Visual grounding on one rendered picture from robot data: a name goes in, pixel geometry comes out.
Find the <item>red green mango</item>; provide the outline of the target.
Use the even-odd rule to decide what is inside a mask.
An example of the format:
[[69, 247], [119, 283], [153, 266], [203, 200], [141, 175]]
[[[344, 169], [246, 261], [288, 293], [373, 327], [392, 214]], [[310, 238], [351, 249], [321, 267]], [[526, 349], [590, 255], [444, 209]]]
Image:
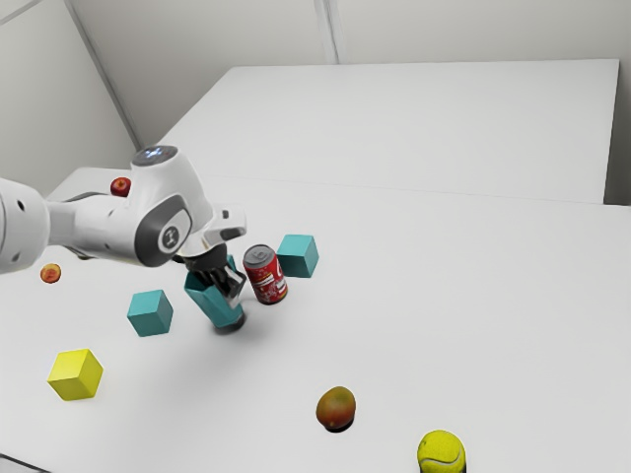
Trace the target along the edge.
[[356, 399], [351, 390], [335, 386], [326, 391], [315, 408], [316, 419], [329, 431], [348, 428], [355, 419]]

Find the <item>yellow tennis ball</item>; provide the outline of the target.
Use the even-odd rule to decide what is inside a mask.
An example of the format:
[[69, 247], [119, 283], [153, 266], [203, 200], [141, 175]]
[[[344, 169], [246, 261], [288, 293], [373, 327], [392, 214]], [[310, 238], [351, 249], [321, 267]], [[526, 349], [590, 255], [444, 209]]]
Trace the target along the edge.
[[419, 442], [417, 462], [420, 473], [466, 473], [466, 453], [454, 434], [435, 430]]

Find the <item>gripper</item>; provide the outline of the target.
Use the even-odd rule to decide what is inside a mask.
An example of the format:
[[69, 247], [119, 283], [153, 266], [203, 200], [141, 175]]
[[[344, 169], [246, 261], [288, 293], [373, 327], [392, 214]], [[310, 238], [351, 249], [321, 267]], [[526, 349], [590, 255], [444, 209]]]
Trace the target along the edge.
[[227, 246], [218, 244], [203, 254], [179, 259], [203, 284], [214, 284], [230, 308], [236, 308], [240, 304], [245, 274], [227, 264], [227, 254]]

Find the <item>red soda can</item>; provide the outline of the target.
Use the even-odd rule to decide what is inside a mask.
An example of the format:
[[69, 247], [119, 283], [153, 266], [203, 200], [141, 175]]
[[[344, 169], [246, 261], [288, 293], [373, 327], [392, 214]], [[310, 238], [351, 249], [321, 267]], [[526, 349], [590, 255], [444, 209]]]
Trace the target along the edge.
[[262, 304], [277, 304], [288, 294], [288, 286], [275, 251], [265, 245], [250, 247], [243, 265], [257, 300]]

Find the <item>teal cube block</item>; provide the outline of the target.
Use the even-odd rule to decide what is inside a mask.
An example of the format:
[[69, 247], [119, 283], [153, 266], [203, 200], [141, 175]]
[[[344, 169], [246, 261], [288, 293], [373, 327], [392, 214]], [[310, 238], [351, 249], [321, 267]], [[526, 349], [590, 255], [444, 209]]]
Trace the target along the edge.
[[285, 235], [276, 251], [285, 276], [311, 278], [319, 260], [311, 235]]
[[155, 290], [132, 296], [127, 319], [139, 337], [148, 337], [168, 333], [173, 313], [173, 307], [165, 292]]

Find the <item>teal faceted mug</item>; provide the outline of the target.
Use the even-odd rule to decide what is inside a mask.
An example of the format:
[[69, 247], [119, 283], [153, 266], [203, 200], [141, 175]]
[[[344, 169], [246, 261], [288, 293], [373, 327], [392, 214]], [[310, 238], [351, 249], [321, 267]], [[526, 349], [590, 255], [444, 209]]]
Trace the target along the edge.
[[241, 273], [232, 254], [227, 255], [228, 281], [235, 284], [235, 294], [225, 297], [216, 284], [204, 282], [199, 273], [189, 271], [184, 290], [208, 317], [218, 331], [238, 330], [245, 323], [245, 313], [240, 295], [245, 285], [245, 274]]

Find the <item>yellow cube block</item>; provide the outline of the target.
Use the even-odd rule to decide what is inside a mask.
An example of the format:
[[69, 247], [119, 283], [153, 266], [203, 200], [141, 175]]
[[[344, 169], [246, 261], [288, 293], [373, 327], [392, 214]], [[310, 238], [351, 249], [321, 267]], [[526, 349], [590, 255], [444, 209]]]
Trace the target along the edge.
[[89, 349], [57, 354], [47, 383], [64, 401], [93, 398], [104, 368]]

